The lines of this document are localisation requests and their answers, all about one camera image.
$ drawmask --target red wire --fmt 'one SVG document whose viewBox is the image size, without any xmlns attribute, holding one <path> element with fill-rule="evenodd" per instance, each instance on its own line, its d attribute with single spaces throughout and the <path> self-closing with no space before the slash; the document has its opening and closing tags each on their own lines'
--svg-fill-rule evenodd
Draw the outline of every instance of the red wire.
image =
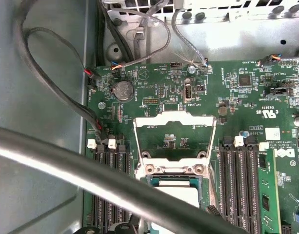
<svg viewBox="0 0 299 234">
<path fill-rule="evenodd" d="M 85 72 L 87 75 L 89 75 L 89 76 L 92 74 L 91 72 L 89 72 L 89 71 L 86 70 L 86 69 L 84 70 L 84 72 Z"/>
</svg>

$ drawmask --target motherboard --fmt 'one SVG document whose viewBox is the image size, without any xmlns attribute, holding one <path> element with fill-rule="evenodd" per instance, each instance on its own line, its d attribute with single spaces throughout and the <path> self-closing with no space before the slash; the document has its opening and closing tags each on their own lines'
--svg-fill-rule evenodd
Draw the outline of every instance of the motherboard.
<svg viewBox="0 0 299 234">
<path fill-rule="evenodd" d="M 299 58 L 92 72 L 88 107 L 109 142 L 87 124 L 87 157 L 248 233 L 299 233 Z M 84 193 L 85 226 L 130 216 Z"/>
</svg>

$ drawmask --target green circuit board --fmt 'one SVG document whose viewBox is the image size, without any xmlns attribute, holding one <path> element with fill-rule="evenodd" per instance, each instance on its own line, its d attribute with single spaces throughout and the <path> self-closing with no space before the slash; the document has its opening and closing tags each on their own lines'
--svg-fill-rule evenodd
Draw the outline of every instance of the green circuit board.
<svg viewBox="0 0 299 234">
<path fill-rule="evenodd" d="M 97 67 L 94 72 L 100 78 L 96 87 L 89 89 L 88 107 L 97 113 L 108 134 L 118 136 L 118 145 L 128 145 L 125 154 L 130 164 L 126 172 L 130 176 L 138 162 L 134 118 L 155 117 L 163 111 L 215 116 L 217 124 L 210 162 L 216 173 L 214 181 L 219 197 L 217 153 L 220 142 L 224 137 L 248 131 L 257 145 L 268 143 L 270 149 L 264 152 L 266 170 L 261 168 L 264 162 L 259 160 L 262 233 L 280 233 L 279 222 L 288 223 L 292 233 L 298 233 L 299 224 L 294 214 L 299 210 L 292 197 L 299 199 L 299 129 L 294 125 L 295 117 L 299 116 L 299 59 L 283 59 L 263 68 L 256 61 L 209 64 L 209 68 L 197 69 L 193 74 L 188 73 L 188 65 L 182 63 L 139 64 L 116 73 L 111 67 Z M 118 101 L 112 90 L 123 80 L 134 88 L 133 98 L 126 103 Z M 190 93 L 185 90 L 188 85 Z M 99 103 L 104 103 L 105 107 L 100 108 Z M 211 127 L 169 122 L 165 126 L 141 127 L 138 136 L 141 149 L 149 152 L 151 157 L 179 160 L 206 151 L 211 132 Z M 95 138 L 89 124 L 86 137 Z M 86 150 L 87 157 L 102 161 L 96 155 L 95 151 Z M 91 194 L 84 194 L 85 226 L 98 225 L 96 220 L 101 215 L 96 211 L 98 203 L 101 204 Z"/>
</svg>

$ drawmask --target orange wire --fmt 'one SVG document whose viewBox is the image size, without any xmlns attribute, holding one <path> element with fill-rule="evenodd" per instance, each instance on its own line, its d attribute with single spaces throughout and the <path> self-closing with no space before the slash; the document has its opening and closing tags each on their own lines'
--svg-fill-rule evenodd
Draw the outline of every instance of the orange wire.
<svg viewBox="0 0 299 234">
<path fill-rule="evenodd" d="M 122 67 L 122 65 L 115 66 L 115 67 L 113 67 L 111 70 L 116 70 L 116 69 L 118 69 L 118 68 L 120 68 L 120 67 Z"/>
<path fill-rule="evenodd" d="M 275 56 L 275 55 L 272 55 L 272 58 L 273 58 L 273 59 L 280 60 L 280 57 L 277 57 L 277 56 Z"/>
</svg>

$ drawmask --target ram slot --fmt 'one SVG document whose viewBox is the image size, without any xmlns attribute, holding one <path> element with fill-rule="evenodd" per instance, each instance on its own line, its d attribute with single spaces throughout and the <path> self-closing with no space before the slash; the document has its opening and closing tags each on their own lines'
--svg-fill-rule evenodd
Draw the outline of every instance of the ram slot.
<svg viewBox="0 0 299 234">
<path fill-rule="evenodd" d="M 235 153 L 232 151 L 227 152 L 227 170 L 229 179 L 227 180 L 229 185 L 229 191 L 227 198 L 229 199 L 228 216 L 229 222 L 233 225 L 238 225 L 237 217 L 237 191 L 236 191 L 236 163 Z"/>
<path fill-rule="evenodd" d="M 248 151 L 248 185 L 249 185 L 249 214 L 251 217 L 250 233 L 261 233 L 260 207 L 259 207 L 259 179 L 258 156 L 255 151 Z"/>
<path fill-rule="evenodd" d="M 123 154 L 123 159 L 122 161 L 124 162 L 123 164 L 123 172 L 131 176 L 131 158 L 130 158 L 130 144 L 127 141 L 126 142 L 126 153 Z M 124 211 L 122 214 L 122 219 L 123 222 L 128 222 L 130 218 L 130 213 L 128 211 Z"/>
<path fill-rule="evenodd" d="M 104 152 L 104 146 L 99 145 L 98 151 L 96 153 L 96 161 L 104 164 L 106 160 L 106 153 Z M 101 233 L 104 233 L 104 213 L 105 213 L 105 201 L 99 196 L 95 196 L 95 226 L 99 226 Z"/>
<path fill-rule="evenodd" d="M 237 182 L 237 197 L 238 197 L 238 215 L 239 226 L 246 231 L 249 227 L 249 201 L 248 201 L 248 172 L 247 172 L 247 157 L 243 151 L 238 152 L 238 182 Z"/>
<path fill-rule="evenodd" d="M 222 212 L 222 217 L 226 220 L 227 210 L 226 210 L 226 174 L 225 174 L 225 160 L 224 152 L 218 152 L 219 159 L 219 194 L 220 194 L 220 208 Z"/>
<path fill-rule="evenodd" d="M 108 157 L 107 157 L 107 165 L 109 165 L 110 168 L 114 168 L 114 156 L 116 151 L 110 150 Z M 107 227 L 107 231 L 111 225 L 113 225 L 114 220 L 114 205 L 111 202 L 107 202 L 107 212 L 105 213 L 107 215 L 107 220 L 105 222 L 105 226 Z"/>
<path fill-rule="evenodd" d="M 123 172 L 123 159 L 125 157 L 125 154 L 126 153 L 124 153 L 124 152 L 119 152 L 117 154 L 118 171 L 120 171 L 120 172 Z M 117 214 L 118 214 L 117 222 L 118 223 L 122 223 L 122 222 L 126 221 L 126 220 L 123 220 L 123 212 L 124 212 L 124 210 L 121 207 L 118 207 L 118 211 L 117 211 Z"/>
</svg>

